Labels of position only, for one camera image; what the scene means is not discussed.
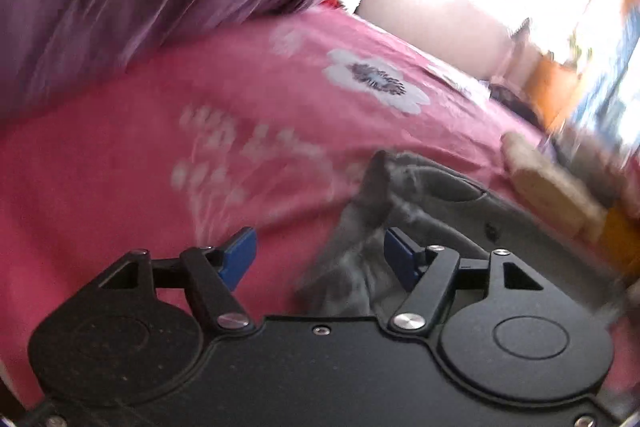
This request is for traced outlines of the grey sweatshirt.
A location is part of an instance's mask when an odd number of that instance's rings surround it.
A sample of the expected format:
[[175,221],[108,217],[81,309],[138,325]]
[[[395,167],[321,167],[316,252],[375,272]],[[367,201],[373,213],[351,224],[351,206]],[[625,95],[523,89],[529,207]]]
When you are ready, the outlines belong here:
[[625,312],[622,284],[602,263],[513,202],[413,153],[380,150],[318,258],[299,283],[303,310],[317,317],[389,317],[407,296],[383,255],[397,227],[422,247],[487,259],[517,255],[584,308],[611,324]]

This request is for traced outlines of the folded cream blanket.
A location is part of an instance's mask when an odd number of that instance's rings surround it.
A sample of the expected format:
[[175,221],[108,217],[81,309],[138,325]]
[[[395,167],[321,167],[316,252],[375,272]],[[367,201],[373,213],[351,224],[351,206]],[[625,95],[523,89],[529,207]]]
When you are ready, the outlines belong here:
[[515,192],[529,206],[572,239],[597,243],[606,210],[582,181],[519,133],[509,131],[501,137],[501,153]]

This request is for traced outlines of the pink floral bed blanket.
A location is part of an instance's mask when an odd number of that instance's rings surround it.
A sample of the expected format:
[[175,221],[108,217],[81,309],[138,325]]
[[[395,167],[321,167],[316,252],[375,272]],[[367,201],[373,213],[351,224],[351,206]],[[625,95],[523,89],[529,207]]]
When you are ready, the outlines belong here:
[[258,234],[238,295],[254,317],[300,288],[379,150],[412,152],[514,200],[502,136],[539,132],[443,84],[434,61],[313,9],[158,54],[1,132],[1,372],[41,398],[35,327],[134,248],[160,258]]

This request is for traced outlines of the yellow folded garment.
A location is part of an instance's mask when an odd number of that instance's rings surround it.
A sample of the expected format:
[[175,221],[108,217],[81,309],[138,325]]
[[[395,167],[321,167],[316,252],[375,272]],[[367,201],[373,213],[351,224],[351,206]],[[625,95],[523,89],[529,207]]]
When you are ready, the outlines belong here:
[[606,213],[599,239],[606,261],[626,281],[639,278],[639,220],[626,213],[622,202],[616,202]]

